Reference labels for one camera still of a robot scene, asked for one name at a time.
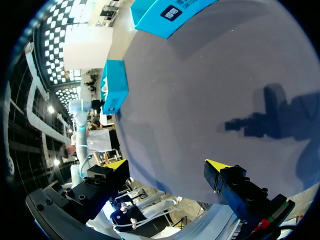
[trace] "person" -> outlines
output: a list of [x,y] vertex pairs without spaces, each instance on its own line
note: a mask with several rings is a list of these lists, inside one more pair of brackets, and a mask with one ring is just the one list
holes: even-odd
[[[89,160],[92,167],[95,164],[101,165],[98,153],[105,153],[112,149],[120,150],[117,133],[115,129],[90,130],[86,132],[86,142],[89,155],[93,155],[94,159]],[[76,152],[76,135],[71,136],[71,145],[63,144],[59,149],[59,155],[62,158],[69,158]]]
[[135,230],[137,224],[140,221],[150,219],[164,210],[176,205],[183,199],[180,196],[171,196],[165,200],[162,200],[154,205],[149,206],[154,203],[161,196],[166,193],[163,191],[158,191],[156,194],[146,197],[141,201],[137,202],[135,205],[127,206],[125,203],[121,204],[121,208],[114,211],[110,215],[110,220],[114,225],[127,225],[133,224],[132,226],[116,226],[115,229],[118,232],[128,232]]

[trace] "white cable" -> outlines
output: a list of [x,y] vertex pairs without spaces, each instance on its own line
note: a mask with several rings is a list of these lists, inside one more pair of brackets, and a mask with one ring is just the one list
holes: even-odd
[[184,206],[187,206],[187,205],[192,204],[192,203],[195,203],[195,202],[196,202],[196,201],[191,201],[191,202],[189,202],[189,203],[187,203],[187,204],[184,204],[184,205],[182,205],[182,206],[179,206],[179,207],[177,207],[177,208],[175,208],[175,209],[173,209],[173,210],[171,210],[171,211],[164,212],[164,213],[162,213],[162,214],[160,214],[160,215],[156,215],[156,216],[153,216],[153,217],[151,217],[151,218],[149,218],[149,219],[142,220],[142,221],[138,221],[138,222],[136,222],[136,223],[125,224],[125,225],[113,224],[113,226],[115,226],[115,227],[130,227],[130,226],[137,225],[137,224],[140,224],[140,223],[141,223],[140,225],[137,225],[137,226],[136,226],[136,227],[139,227],[139,226],[141,226],[142,224],[146,224],[147,222],[150,222],[150,221],[153,220],[153,219],[156,219],[156,218],[161,217],[161,216],[163,216],[163,215],[172,213],[172,212],[174,212],[174,211],[176,211],[176,210],[178,210],[178,209],[183,208]]

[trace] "screw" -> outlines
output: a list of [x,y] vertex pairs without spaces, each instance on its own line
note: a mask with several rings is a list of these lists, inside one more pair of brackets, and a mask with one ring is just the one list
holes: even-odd
[[74,194],[74,191],[72,190],[72,188],[67,187],[65,189],[65,194],[68,195],[68,196],[72,196]]
[[80,202],[83,202],[84,200],[86,200],[86,196],[85,195],[79,195],[78,199]]
[[47,205],[51,205],[52,204],[52,200],[50,198],[48,198],[47,200],[45,200]]
[[36,206],[36,209],[37,209],[39,212],[41,212],[41,211],[43,211],[43,210],[45,209],[45,207],[44,207],[42,204],[38,204],[38,205]]

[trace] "glass window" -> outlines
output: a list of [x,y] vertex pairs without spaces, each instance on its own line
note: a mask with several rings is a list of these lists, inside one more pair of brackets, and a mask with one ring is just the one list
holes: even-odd
[[68,5],[68,1],[64,1],[62,4],[61,4],[61,8],[65,8],[66,6]]
[[55,17],[55,16],[57,16],[57,15],[58,15],[58,13],[59,13],[59,9],[54,10],[54,12],[53,12],[53,16],[54,16],[54,17]]
[[64,18],[64,19],[62,19],[61,24],[62,24],[62,25],[66,25],[66,24],[67,24],[67,21],[68,21],[68,19],[67,19],[67,18]]
[[56,9],[56,5],[53,5],[53,6],[50,8],[50,13],[52,13],[55,9]]
[[61,21],[63,18],[64,18],[64,13],[60,13],[60,14],[58,15],[57,20],[58,20],[58,21]]
[[74,76],[75,76],[75,77],[81,76],[81,71],[80,71],[80,69],[75,69],[75,70],[74,70]]
[[46,20],[46,23],[47,23],[47,24],[50,24],[51,22],[52,22],[52,16],[49,17],[49,18]]
[[54,41],[53,41],[55,44],[58,44],[60,42],[60,37],[56,36],[54,38]]
[[70,12],[70,10],[71,10],[71,6],[67,6],[64,10],[64,13],[67,14]]
[[51,26],[50,26],[50,28],[54,28],[56,26],[56,21],[53,21],[52,23],[51,23]]
[[65,31],[65,30],[61,30],[61,32],[60,32],[60,37],[61,37],[61,38],[64,37],[65,34],[66,34],[66,31]]

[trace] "blue box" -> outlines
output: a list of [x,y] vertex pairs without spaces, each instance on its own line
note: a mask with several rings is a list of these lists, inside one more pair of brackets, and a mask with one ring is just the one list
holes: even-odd
[[125,101],[129,92],[125,63],[122,60],[107,60],[101,76],[100,94],[104,100],[104,92],[102,91],[107,77],[108,94],[102,107],[103,114],[116,114],[122,103]]
[[188,19],[217,0],[135,0],[131,5],[134,27],[169,38]]

